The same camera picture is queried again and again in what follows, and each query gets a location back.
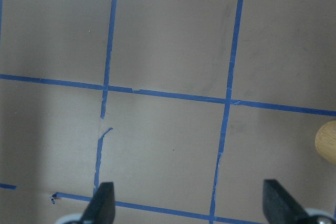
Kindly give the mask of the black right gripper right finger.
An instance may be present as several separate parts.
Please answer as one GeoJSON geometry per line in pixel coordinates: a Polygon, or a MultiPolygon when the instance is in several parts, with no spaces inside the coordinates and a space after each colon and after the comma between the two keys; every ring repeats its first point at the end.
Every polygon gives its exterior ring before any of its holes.
{"type": "Polygon", "coordinates": [[[263,213],[270,224],[318,223],[275,179],[263,182],[263,213]]]}

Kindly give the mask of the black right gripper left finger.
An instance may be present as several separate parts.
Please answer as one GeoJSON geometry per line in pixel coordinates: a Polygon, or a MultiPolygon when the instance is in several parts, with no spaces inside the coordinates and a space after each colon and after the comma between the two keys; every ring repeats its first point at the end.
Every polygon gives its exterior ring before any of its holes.
{"type": "Polygon", "coordinates": [[[79,223],[111,224],[115,219],[115,197],[113,182],[101,183],[79,223]]]}

